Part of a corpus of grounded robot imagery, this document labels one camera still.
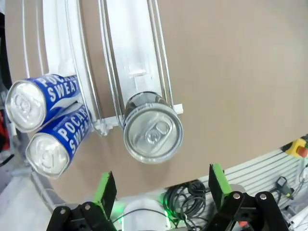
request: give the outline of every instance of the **white floor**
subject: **white floor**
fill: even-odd
[[[44,231],[51,217],[29,177],[13,178],[0,195],[2,231]]]

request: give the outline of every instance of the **blue can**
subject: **blue can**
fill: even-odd
[[[5,107],[9,119],[21,132],[46,124],[81,97],[76,76],[44,75],[15,82]]]
[[[26,157],[39,174],[56,179],[70,165],[90,131],[86,107],[75,103],[34,135],[27,146]]]

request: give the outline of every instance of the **can top rim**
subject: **can top rim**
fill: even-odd
[[[132,144],[129,141],[128,138],[128,131],[130,128],[130,125],[132,122],[141,114],[149,111],[160,111],[166,115],[168,115],[172,121],[174,122],[175,126],[177,126],[178,129],[178,140],[176,143],[174,143],[174,146],[172,149],[169,150],[169,152],[161,155],[161,156],[156,156],[156,157],[145,157],[135,151],[135,149],[132,147]],[[140,105],[136,107],[133,111],[130,112],[130,114],[134,113],[132,116],[127,117],[127,119],[124,121],[124,144],[128,152],[137,160],[147,163],[147,164],[159,164],[164,161],[169,160],[175,151],[181,146],[182,141],[183,141],[183,126],[182,123],[176,114],[176,112],[169,107],[168,105],[162,104],[162,103],[145,103],[143,105]]]
[[[42,171],[40,168],[38,168],[38,167],[33,163],[33,161],[31,160],[31,158],[29,158],[29,155],[30,155],[29,147],[30,147],[30,145],[32,144],[33,140],[34,140],[37,136],[39,136],[39,135],[50,136],[51,138],[55,139],[55,140],[65,149],[65,147],[63,146],[63,144],[62,144],[61,142],[59,142],[59,140],[58,140],[56,137],[54,137],[53,135],[48,134],[48,133],[45,133],[45,132],[38,132],[38,133],[34,134],[34,136],[32,137],[32,139],[30,140],[28,146],[26,147],[26,151],[25,151],[26,158],[27,158],[27,160],[29,161],[29,163],[31,164],[31,166],[34,168],[34,170],[35,170],[37,173],[39,173],[39,174],[41,174],[41,175],[43,175],[43,176],[45,176],[45,177],[48,177],[48,178],[51,178],[51,179],[55,179],[55,180],[56,180],[56,179],[58,179],[58,178],[61,176],[61,174],[66,170],[66,168],[67,168],[67,166],[68,166],[68,164],[69,164],[69,162],[70,162],[69,157],[67,158],[67,162],[66,162],[65,167],[62,169],[62,171],[61,171],[59,174],[57,174],[57,175],[49,175],[49,174],[47,174],[46,172]]]
[[[8,118],[10,119],[10,121],[12,121],[15,124],[16,128],[19,131],[21,131],[21,132],[31,132],[31,131],[34,131],[34,130],[38,129],[39,127],[41,127],[43,125],[44,120],[42,120],[38,125],[36,125],[32,129],[24,129],[24,127],[22,127],[19,123],[15,122],[13,115],[12,115],[12,112],[11,112],[11,103],[9,102],[9,100],[11,100],[11,94],[12,94],[13,90],[15,89],[15,87],[19,84],[22,84],[22,83],[32,84],[33,86],[35,86],[40,91],[40,93],[42,94],[44,104],[46,105],[46,100],[45,100],[45,97],[44,97],[42,90],[36,84],[32,83],[31,81],[27,81],[27,80],[22,79],[22,80],[18,80],[16,82],[14,82],[12,84],[11,88],[9,89],[8,94],[6,96],[6,100],[5,100],[5,109],[6,109],[6,114],[7,114]],[[43,107],[43,114],[44,114],[44,117],[46,117],[46,107]]]

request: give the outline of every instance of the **black clamp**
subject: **black clamp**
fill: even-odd
[[[86,202],[71,210],[67,206],[56,207],[47,231],[116,231],[101,208]]]
[[[269,192],[259,192],[255,197],[237,191],[230,193],[206,230],[230,231],[237,221],[246,221],[253,231],[289,230],[275,198]]]

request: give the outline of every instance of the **coiled cable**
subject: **coiled cable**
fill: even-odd
[[[202,231],[204,226],[195,224],[195,219],[208,220],[202,216],[206,208],[206,190],[205,185],[199,180],[189,181],[168,188],[163,198],[163,207],[177,224],[181,220],[189,230]]]

